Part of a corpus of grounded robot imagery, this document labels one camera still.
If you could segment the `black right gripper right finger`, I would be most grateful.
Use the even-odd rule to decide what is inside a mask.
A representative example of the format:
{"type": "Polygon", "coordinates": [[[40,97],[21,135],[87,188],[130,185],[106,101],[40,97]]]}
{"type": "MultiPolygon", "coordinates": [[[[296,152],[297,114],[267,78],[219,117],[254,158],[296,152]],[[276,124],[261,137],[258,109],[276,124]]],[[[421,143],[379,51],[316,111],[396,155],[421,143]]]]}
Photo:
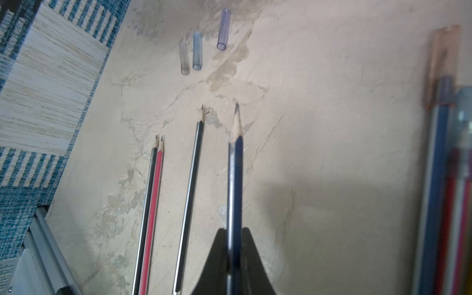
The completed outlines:
{"type": "Polygon", "coordinates": [[[249,228],[242,229],[242,294],[276,295],[249,228]]]}

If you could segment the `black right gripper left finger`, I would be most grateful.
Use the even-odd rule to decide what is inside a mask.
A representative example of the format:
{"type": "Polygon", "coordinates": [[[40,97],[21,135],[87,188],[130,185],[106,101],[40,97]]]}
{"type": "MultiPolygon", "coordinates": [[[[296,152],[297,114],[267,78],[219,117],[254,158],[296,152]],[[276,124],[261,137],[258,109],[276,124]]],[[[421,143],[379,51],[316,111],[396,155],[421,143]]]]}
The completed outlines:
{"type": "Polygon", "coordinates": [[[226,230],[218,229],[192,295],[225,295],[227,285],[226,230]]]}

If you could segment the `blue pencil pink cap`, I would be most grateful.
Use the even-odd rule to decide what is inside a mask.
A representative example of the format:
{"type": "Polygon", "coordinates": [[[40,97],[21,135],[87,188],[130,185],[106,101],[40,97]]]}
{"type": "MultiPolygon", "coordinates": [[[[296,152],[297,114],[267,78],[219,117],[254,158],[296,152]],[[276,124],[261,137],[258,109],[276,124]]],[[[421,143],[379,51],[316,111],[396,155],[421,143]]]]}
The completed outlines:
{"type": "Polygon", "coordinates": [[[243,194],[243,133],[240,106],[236,104],[229,136],[228,196],[227,196],[227,291],[241,292],[242,252],[242,194],[243,194]]]}

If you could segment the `red striped pencil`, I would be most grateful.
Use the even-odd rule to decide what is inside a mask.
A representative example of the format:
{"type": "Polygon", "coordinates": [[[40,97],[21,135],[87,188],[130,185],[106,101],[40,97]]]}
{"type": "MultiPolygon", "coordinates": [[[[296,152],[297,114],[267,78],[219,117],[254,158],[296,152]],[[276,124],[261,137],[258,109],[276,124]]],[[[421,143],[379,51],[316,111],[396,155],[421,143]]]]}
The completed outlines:
{"type": "Polygon", "coordinates": [[[154,175],[152,177],[152,191],[151,200],[149,204],[149,214],[147,221],[146,240],[145,240],[145,252],[143,256],[143,265],[141,269],[141,280],[139,295],[147,295],[148,283],[149,283],[149,272],[151,267],[151,256],[152,256],[152,244],[154,239],[154,227],[156,223],[156,211],[157,203],[159,198],[159,189],[162,172],[162,161],[163,161],[163,135],[156,136],[157,152],[156,159],[154,161],[154,175]]]}

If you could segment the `black striped pencil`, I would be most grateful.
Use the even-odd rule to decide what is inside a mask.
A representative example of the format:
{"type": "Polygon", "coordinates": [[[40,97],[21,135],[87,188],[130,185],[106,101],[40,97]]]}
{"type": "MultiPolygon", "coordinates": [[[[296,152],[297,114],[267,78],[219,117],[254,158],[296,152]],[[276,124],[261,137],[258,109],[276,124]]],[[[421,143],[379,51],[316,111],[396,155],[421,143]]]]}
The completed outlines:
{"type": "Polygon", "coordinates": [[[151,150],[151,160],[150,160],[150,165],[149,165],[149,173],[147,176],[147,186],[146,186],[146,192],[144,196],[143,216],[142,216],[142,222],[141,222],[141,227],[140,227],[138,253],[136,257],[136,266],[135,266],[135,273],[133,277],[133,286],[132,286],[132,292],[131,292],[132,295],[137,295],[140,289],[141,271],[142,271],[143,257],[144,257],[144,252],[145,252],[146,231],[147,231],[148,219],[149,219],[149,206],[150,206],[151,195],[152,195],[152,184],[154,181],[154,171],[155,171],[158,147],[159,147],[159,135],[156,135],[156,139],[151,150]]]}
{"type": "Polygon", "coordinates": [[[202,140],[205,126],[205,107],[201,107],[201,118],[196,125],[194,147],[192,152],[191,169],[189,172],[189,182],[186,193],[186,202],[184,207],[183,222],[179,240],[179,249],[175,277],[173,281],[172,294],[180,295],[183,287],[184,269],[186,263],[186,253],[188,250],[189,233],[191,228],[192,208],[195,198],[195,189],[199,170],[200,153],[202,149],[202,140]]]}

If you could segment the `red pencil blue cap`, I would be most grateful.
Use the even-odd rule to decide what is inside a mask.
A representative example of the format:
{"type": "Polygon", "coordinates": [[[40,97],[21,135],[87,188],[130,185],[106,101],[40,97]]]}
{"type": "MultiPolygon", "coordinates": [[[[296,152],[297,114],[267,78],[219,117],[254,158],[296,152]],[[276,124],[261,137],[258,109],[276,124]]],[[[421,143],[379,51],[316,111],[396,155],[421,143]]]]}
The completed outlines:
{"type": "Polygon", "coordinates": [[[462,259],[467,231],[467,206],[472,188],[472,88],[456,95],[449,128],[447,169],[435,281],[436,295],[460,291],[462,259]]]}

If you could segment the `blue clear pencil cap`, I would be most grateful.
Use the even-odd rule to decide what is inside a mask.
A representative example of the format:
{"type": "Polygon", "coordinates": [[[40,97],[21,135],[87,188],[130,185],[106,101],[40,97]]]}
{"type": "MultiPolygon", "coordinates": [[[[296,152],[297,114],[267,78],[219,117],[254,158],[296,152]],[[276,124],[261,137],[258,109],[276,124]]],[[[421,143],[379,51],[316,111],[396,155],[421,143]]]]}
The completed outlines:
{"type": "Polygon", "coordinates": [[[200,32],[193,35],[192,67],[195,71],[202,69],[202,35],[200,32]]]}

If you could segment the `purple clear pencil cap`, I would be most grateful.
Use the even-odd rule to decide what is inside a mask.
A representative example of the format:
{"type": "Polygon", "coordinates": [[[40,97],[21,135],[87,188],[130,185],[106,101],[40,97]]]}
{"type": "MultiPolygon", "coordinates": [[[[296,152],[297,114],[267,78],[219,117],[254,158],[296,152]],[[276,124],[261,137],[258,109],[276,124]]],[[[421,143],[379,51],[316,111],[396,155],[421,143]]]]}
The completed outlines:
{"type": "Polygon", "coordinates": [[[220,29],[218,35],[217,48],[221,51],[225,51],[227,48],[227,42],[229,39],[229,27],[231,22],[231,11],[229,9],[223,9],[221,13],[220,29]]]}

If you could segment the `blue pencil orange cap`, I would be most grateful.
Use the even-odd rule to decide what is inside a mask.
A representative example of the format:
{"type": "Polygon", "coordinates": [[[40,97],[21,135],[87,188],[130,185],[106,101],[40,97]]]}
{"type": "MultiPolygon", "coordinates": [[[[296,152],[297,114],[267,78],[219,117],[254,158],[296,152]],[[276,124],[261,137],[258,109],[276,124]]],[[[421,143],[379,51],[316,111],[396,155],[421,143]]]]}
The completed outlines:
{"type": "Polygon", "coordinates": [[[415,252],[411,292],[431,295],[434,291],[436,257],[443,206],[443,179],[446,173],[449,111],[456,90],[457,58],[462,34],[460,25],[436,29],[425,85],[425,108],[430,118],[425,158],[423,196],[415,252]]]}

